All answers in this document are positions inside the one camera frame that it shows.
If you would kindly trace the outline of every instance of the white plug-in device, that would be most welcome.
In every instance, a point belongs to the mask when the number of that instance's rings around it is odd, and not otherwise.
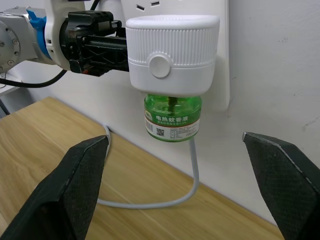
[[[199,96],[214,79],[220,18],[154,15],[126,22],[131,84],[171,97]]]

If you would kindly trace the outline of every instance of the white wall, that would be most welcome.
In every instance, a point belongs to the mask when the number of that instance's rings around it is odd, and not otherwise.
[[[23,4],[3,1],[0,8]],[[43,7],[40,0],[27,4]],[[230,0],[229,5],[232,101],[225,113],[203,109],[196,137],[201,181],[273,221],[260,196],[242,133],[292,142],[320,167],[320,2]],[[15,73],[36,83],[58,71],[56,66],[26,62]],[[128,73],[112,71],[101,78],[68,73],[51,87],[30,90],[30,95],[35,101],[55,96],[192,173],[186,143],[163,143],[145,131],[144,94],[131,87]]]

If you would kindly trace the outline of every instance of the white round button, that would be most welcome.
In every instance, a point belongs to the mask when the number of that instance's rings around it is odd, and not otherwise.
[[[164,78],[170,73],[170,60],[163,55],[155,55],[149,61],[149,69],[156,78]]]

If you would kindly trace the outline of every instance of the outlet hole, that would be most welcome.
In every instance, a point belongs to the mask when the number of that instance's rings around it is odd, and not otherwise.
[[[160,1],[154,1],[151,3],[151,7],[160,5]]]
[[[140,6],[140,5],[136,5],[136,9],[139,9],[139,10],[141,10],[141,11],[145,11],[145,8],[143,7],[143,6]]]

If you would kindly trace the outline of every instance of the white cable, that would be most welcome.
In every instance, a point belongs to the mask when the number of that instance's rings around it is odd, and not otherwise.
[[[104,129],[106,134],[108,135],[109,145],[111,143],[110,131],[107,126],[104,125]],[[193,186],[190,192],[173,201],[167,202],[159,202],[159,203],[147,203],[147,204],[131,204],[131,203],[120,203],[120,202],[113,202],[113,201],[106,201],[98,198],[97,203],[113,208],[122,208],[122,209],[160,209],[160,208],[167,208],[174,205],[181,204],[187,200],[189,200],[198,190],[199,187],[199,169],[198,169],[198,161],[197,161],[197,152],[196,152],[196,144],[195,139],[191,138],[189,140],[189,148],[190,148],[190,155],[191,155],[191,162],[192,162],[192,170],[193,170]]]

